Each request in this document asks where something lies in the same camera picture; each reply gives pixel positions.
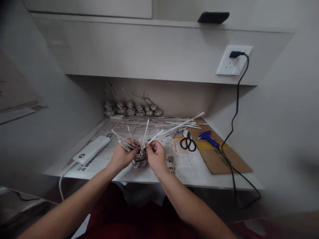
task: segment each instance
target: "black phone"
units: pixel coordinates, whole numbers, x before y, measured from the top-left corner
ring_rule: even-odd
[[[197,22],[199,23],[214,23],[214,24],[222,24],[229,17],[229,12],[203,12],[200,15]]]

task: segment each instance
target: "hand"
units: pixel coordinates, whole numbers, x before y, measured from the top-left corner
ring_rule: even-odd
[[[146,144],[146,152],[149,164],[155,175],[163,171],[168,171],[166,165],[166,151],[160,142],[153,141],[150,145]]]
[[[108,166],[112,167],[117,173],[126,168],[134,159],[135,155],[141,149],[140,143],[136,140],[133,140],[134,144],[137,145],[137,148],[132,149],[131,152],[127,152],[122,145],[118,144],[115,146],[112,158]]]

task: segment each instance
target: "white power bank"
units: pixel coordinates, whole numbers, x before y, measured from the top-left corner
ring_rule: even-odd
[[[80,152],[78,152],[72,159],[82,165],[87,164],[95,155],[98,154],[109,142],[109,137],[98,136],[95,140],[85,146]]]

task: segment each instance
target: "charging cable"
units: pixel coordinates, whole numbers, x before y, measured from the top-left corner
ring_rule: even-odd
[[[233,178],[233,185],[234,185],[234,194],[235,194],[235,203],[237,205],[237,207],[239,209],[245,209],[247,207],[249,207],[250,205],[252,205],[253,203],[255,203],[257,200],[259,200],[261,198],[261,194],[260,192],[258,191],[258,189],[244,176],[242,175],[237,169],[235,169],[231,163],[229,162],[229,159],[227,158],[225,152],[224,152],[224,149],[223,149],[223,146],[224,144],[226,143],[227,139],[229,138],[229,136],[233,133],[234,131],[234,126],[233,126],[233,122],[234,122],[234,119],[236,117],[236,115],[238,114],[238,106],[239,106],[239,84],[241,82],[241,80],[243,79],[244,75],[246,74],[246,71],[248,69],[248,66],[249,66],[249,56],[245,53],[245,52],[241,52],[241,51],[232,51],[229,55],[229,58],[237,58],[241,55],[244,55],[246,58],[247,58],[247,66],[246,66],[246,70],[244,71],[243,75],[240,77],[239,81],[238,81],[238,84],[237,84],[237,99],[236,99],[236,113],[233,117],[233,120],[232,120],[232,130],[230,131],[230,133],[228,134],[228,136],[226,137],[226,139],[224,140],[222,146],[221,146],[221,149],[218,148],[218,151],[221,153],[221,155],[223,156],[223,158],[226,160],[226,162],[228,163],[230,169],[231,169],[231,172],[232,172],[232,178]],[[235,184],[235,177],[234,177],[234,171],[236,171],[240,176],[242,176],[253,188],[254,190],[258,193],[258,197],[255,198],[254,200],[252,200],[250,203],[248,203],[247,205],[243,206],[243,207],[240,207],[238,205],[238,201],[237,201],[237,189],[236,189],[236,184]]]
[[[63,193],[62,193],[62,189],[61,189],[62,178],[63,178],[63,176],[64,176],[75,164],[76,164],[76,162],[73,161],[73,162],[65,169],[65,171],[62,173],[62,176],[60,177],[60,180],[59,180],[59,190],[60,190],[60,194],[61,194],[62,201],[64,201],[64,197],[63,197]]]

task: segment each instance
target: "blue glue gun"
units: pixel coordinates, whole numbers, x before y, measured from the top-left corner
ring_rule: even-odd
[[[199,136],[199,138],[200,139],[205,139],[205,140],[207,140],[212,146],[214,146],[215,148],[219,148],[219,143],[217,143],[216,141],[214,141],[212,138],[211,138],[211,136],[210,136],[210,134],[211,134],[212,132],[209,130],[209,131],[206,131],[206,132],[204,132],[204,133],[202,133],[200,136]]]

